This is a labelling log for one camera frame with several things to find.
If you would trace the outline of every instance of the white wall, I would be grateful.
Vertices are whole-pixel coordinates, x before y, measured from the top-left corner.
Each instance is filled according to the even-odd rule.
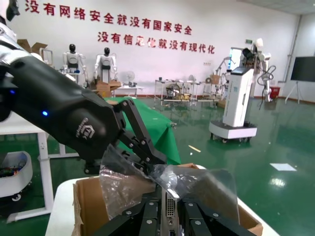
[[[288,82],[283,88],[283,96],[287,96],[296,81],[290,81],[296,57],[314,56],[315,54],[315,14],[309,14],[302,17],[301,25],[296,40],[290,71],[288,73]],[[299,82],[300,99],[315,102],[315,83]],[[290,98],[297,99],[297,89],[293,91]]]
[[[90,75],[96,55],[103,53],[104,47],[108,46],[111,52],[117,54],[118,70],[134,71],[136,81],[147,86],[144,94],[153,94],[154,80],[158,77],[181,79],[193,74],[197,80],[204,81],[222,59],[229,55],[230,47],[247,47],[245,39],[255,40],[260,37],[264,40],[263,51],[273,55],[271,64],[278,68],[275,80],[282,80],[297,22],[297,16],[235,0],[54,0],[51,1],[51,4],[57,6],[54,17],[43,12],[42,4],[46,2],[37,0],[40,14],[25,12],[24,5],[20,3],[21,15],[10,23],[18,38],[28,39],[31,45],[35,42],[48,44],[48,48],[54,51],[56,68],[62,66],[62,53],[68,50],[68,45],[76,44],[77,51],[87,58]],[[59,4],[71,7],[71,18],[59,16]],[[102,21],[91,22],[89,14],[85,21],[80,21],[73,18],[76,6],[88,12],[98,10],[102,16],[110,12],[115,21],[118,14],[125,14],[128,23],[131,16],[138,16],[140,19],[148,18],[152,21],[180,23],[184,27],[189,25],[192,35],[157,31],[152,28],[143,29],[142,25],[140,28],[134,28],[109,25]],[[204,43],[207,46],[212,44],[215,46],[215,54],[138,47],[124,43],[101,43],[97,41],[99,31],[119,33],[122,35],[121,42],[125,34],[131,34],[134,37],[142,35],[145,41],[153,37],[157,40],[167,39],[168,42],[177,40]],[[210,62],[211,66],[203,65],[204,62]],[[255,95],[261,95],[261,91],[262,87],[256,86]]]

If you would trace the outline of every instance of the tripod stand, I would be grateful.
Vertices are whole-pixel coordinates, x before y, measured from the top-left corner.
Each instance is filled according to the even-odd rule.
[[[291,89],[290,93],[288,94],[288,96],[285,98],[285,104],[287,102],[287,100],[289,99],[290,95],[293,93],[293,90],[295,89],[297,90],[297,103],[300,104],[300,94],[299,94],[299,82],[296,81],[296,84],[293,86],[293,88]]]

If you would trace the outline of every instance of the red chinese text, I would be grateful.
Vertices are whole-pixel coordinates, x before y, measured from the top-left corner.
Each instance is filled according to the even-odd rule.
[[[130,26],[139,27],[139,18],[138,17],[131,17],[130,18]]]
[[[137,37],[136,45],[138,45],[138,46],[144,46],[144,39],[143,39],[143,36],[138,36],[138,37]]]
[[[107,13],[104,16],[104,23],[113,24],[114,17],[111,16],[111,14]]]
[[[52,5],[50,3],[44,3],[44,11],[46,11],[47,15],[54,16],[55,15],[55,7],[56,5]]]
[[[158,42],[158,47],[159,48],[166,48],[166,39],[160,39],[159,42]]]
[[[181,33],[183,27],[181,24],[176,24],[174,28],[175,28],[175,33]]]
[[[181,42],[180,47],[181,47],[182,51],[186,51],[187,43]]]
[[[161,30],[162,29],[162,22],[161,21],[153,21],[153,29],[154,30]]]
[[[189,26],[185,28],[185,34],[191,35],[191,31],[192,29]]]
[[[82,8],[75,8],[74,9],[74,18],[75,19],[80,19],[80,20],[85,20],[85,10]]]
[[[148,40],[148,46],[150,48],[155,48],[156,47],[156,40],[154,38],[149,38]]]
[[[125,44],[126,45],[132,45],[132,38],[133,38],[132,35],[126,34],[125,37],[124,37]]]
[[[120,41],[120,34],[117,34],[117,33],[112,33],[112,40],[113,40],[113,43],[119,43]]]
[[[205,53],[206,52],[206,45],[205,44],[200,44],[200,46],[199,46],[199,52],[201,53],[201,52],[203,52],[203,53]]]
[[[171,43],[170,43],[170,49],[174,49],[174,50],[177,50],[177,40],[171,40]]]
[[[98,42],[107,42],[108,43],[107,32],[98,32]]]
[[[150,22],[151,22],[151,20],[149,20],[149,19],[142,19],[142,24],[143,24],[143,28],[145,28],[145,29],[149,29],[150,28]]]
[[[99,11],[90,11],[91,21],[98,21],[100,18],[100,12]]]
[[[25,11],[28,11],[31,7],[30,12],[32,12],[32,13],[35,12],[37,14],[39,13],[38,3],[35,0],[31,0],[31,2],[29,0],[26,0],[25,6],[26,6]]]
[[[213,46],[213,45],[210,45],[209,47],[208,47],[208,53],[211,53],[211,54],[214,54],[215,53],[215,47]]]
[[[197,44],[196,43],[190,43],[189,44],[189,51],[197,52]]]
[[[70,7],[69,6],[63,6],[60,5],[60,16],[66,16],[67,18],[70,18]]]
[[[117,24],[118,25],[126,26],[127,25],[126,20],[127,20],[127,16],[125,16],[125,15],[119,14],[117,16]]]
[[[164,31],[172,31],[172,23],[164,22]]]

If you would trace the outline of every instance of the blackboard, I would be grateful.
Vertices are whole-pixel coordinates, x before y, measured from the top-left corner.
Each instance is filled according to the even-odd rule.
[[[296,57],[291,80],[315,82],[315,57]]]

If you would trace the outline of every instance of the red trash bin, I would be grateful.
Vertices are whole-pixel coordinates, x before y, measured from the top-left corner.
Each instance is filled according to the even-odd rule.
[[[280,93],[280,87],[270,86],[270,89],[271,89],[270,98],[272,98],[272,99],[278,98],[279,93]]]

